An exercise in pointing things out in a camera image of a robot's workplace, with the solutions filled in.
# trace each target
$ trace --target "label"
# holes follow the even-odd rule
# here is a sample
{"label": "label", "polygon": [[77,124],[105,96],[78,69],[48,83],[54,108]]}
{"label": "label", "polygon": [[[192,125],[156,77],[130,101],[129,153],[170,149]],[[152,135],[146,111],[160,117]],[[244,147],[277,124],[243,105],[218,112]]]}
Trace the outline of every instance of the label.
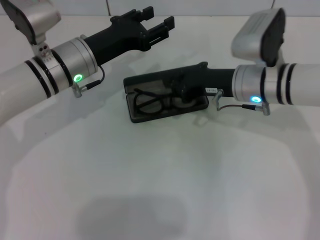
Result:
{"label": "label", "polygon": [[207,94],[217,94],[218,88],[206,88],[205,91]]}

